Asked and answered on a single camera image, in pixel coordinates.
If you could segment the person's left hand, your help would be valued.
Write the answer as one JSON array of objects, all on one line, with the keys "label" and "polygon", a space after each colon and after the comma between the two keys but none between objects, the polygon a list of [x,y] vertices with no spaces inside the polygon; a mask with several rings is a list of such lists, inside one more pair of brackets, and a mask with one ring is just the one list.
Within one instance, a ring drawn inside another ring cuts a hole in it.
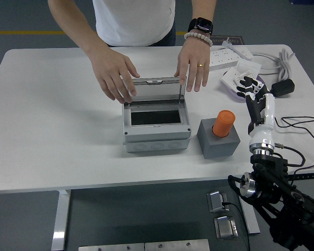
[{"label": "person's left hand", "polygon": [[210,64],[210,46],[203,39],[188,37],[178,55],[174,76],[180,78],[180,85],[186,81],[186,91],[198,92],[207,85]]}]

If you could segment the person's right hand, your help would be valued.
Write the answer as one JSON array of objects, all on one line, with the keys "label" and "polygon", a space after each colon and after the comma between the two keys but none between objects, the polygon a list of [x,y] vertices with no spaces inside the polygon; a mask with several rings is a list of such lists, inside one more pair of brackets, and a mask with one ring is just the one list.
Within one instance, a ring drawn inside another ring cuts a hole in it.
[{"label": "person's right hand", "polygon": [[132,78],[140,77],[131,60],[108,46],[94,48],[88,58],[104,94],[121,104],[131,103],[137,94]]}]

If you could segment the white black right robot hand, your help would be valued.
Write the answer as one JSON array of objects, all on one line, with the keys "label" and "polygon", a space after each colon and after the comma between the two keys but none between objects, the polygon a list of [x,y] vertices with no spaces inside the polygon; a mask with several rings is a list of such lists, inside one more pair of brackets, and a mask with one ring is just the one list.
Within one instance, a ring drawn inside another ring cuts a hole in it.
[{"label": "white black right robot hand", "polygon": [[273,152],[275,98],[268,91],[265,84],[245,76],[237,87],[237,95],[245,98],[251,122],[248,126],[248,134],[251,137],[249,143],[250,152]]}]

